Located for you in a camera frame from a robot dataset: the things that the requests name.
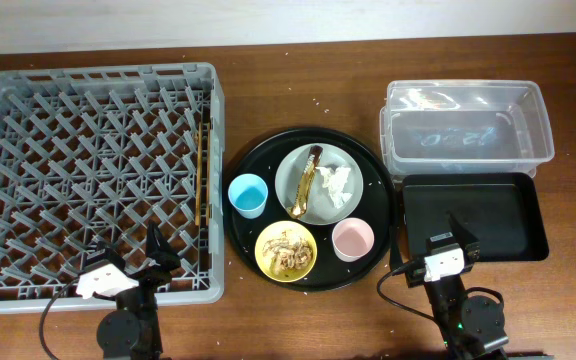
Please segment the yellow bowl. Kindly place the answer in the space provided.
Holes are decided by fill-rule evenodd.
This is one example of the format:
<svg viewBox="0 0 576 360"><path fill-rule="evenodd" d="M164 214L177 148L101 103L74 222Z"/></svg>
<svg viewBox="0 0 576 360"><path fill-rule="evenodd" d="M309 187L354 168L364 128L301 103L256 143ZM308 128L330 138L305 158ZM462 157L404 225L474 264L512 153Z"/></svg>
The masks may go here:
<svg viewBox="0 0 576 360"><path fill-rule="evenodd" d="M289 270L277 276L271 272L270 259L263 256L262 248L268 240L278 237L285 230L292 230L295 233L299 233L303 238L307 240L313 249L313 259L307 268L301 270ZM306 277L307 274L314 268L317 255L318 249L314 236L305 226L294 221L278 221L272 223L260 233L255 243L255 261L258 267L264 275L280 283L292 283Z"/></svg>

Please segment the pink cup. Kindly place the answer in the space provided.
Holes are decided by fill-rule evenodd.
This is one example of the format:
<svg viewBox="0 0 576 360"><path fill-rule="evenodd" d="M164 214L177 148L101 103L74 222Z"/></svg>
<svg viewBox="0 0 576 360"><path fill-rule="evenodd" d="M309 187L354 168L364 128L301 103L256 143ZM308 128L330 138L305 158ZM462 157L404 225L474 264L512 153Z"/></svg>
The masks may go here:
<svg viewBox="0 0 576 360"><path fill-rule="evenodd" d="M359 218L346 218L332 231L332 244L336 256L344 262L354 262L367 255L375 242L371 226Z"/></svg>

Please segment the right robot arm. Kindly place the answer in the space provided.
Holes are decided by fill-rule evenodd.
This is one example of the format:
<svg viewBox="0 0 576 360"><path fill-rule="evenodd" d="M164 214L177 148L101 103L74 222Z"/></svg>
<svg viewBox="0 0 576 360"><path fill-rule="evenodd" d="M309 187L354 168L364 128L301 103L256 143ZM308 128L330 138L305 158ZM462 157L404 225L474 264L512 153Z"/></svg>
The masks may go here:
<svg viewBox="0 0 576 360"><path fill-rule="evenodd" d="M453 359L505 359L504 300L494 290L466 288L462 276L479 260L478 239L454 214L450 230L425 242L426 252L411 261L407 285L422 286L448 353Z"/></svg>

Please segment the food scraps pile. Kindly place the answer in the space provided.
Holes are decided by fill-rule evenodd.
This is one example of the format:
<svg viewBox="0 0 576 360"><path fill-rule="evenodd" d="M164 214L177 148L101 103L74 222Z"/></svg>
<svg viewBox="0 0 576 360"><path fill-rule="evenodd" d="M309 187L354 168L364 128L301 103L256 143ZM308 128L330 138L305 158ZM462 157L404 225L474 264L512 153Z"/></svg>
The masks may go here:
<svg viewBox="0 0 576 360"><path fill-rule="evenodd" d="M313 259L310 244L292 230L285 230L278 237L268 240L263 245L262 254L270 259L270 270L277 276L289 270L307 268Z"/></svg>

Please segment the white tissue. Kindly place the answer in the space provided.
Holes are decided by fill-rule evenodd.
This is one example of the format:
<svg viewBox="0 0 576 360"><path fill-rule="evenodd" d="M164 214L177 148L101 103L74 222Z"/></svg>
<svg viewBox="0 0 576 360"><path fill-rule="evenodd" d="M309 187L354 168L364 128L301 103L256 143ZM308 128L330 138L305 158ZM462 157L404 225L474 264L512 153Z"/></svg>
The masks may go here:
<svg viewBox="0 0 576 360"><path fill-rule="evenodd" d="M335 208L342 208L352 197L344 188L348 181L351 169L346 166L336 168L319 166L317 170L323 177L322 187L328 191Z"/></svg>

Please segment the gold foil wrapper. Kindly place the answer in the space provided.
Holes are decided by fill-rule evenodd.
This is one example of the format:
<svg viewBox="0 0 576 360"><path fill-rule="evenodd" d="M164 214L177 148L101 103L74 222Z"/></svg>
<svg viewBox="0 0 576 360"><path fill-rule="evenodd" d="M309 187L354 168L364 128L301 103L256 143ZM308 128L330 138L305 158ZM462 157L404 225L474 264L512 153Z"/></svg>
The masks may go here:
<svg viewBox="0 0 576 360"><path fill-rule="evenodd" d="M308 198L312 183L315 177L316 167L318 166L323 148L319 145L313 145L309 149L305 168L299 180L296 192L295 203L288 208L288 213L293 219L300 219L307 212Z"/></svg>

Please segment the light blue cup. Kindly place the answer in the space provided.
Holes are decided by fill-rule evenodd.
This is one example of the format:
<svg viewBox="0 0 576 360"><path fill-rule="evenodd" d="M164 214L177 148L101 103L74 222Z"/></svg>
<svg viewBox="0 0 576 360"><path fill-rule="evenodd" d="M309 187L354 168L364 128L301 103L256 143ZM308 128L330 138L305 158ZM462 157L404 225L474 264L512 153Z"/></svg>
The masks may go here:
<svg viewBox="0 0 576 360"><path fill-rule="evenodd" d="M255 174L241 174L228 187L228 200L235 210L246 219L258 218L268 199L266 182Z"/></svg>

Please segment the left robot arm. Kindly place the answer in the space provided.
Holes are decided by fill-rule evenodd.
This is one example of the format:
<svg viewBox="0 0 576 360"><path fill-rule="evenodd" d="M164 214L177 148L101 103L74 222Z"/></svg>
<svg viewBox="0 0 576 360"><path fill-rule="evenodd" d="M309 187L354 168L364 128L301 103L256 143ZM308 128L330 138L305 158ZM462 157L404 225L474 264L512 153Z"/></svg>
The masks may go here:
<svg viewBox="0 0 576 360"><path fill-rule="evenodd" d="M126 261L99 242L84 263L76 293L116 305L97 328L105 359L158 359L163 353L155 293L172 281L181 259L154 222L147 228L146 257L154 263L129 275Z"/></svg>

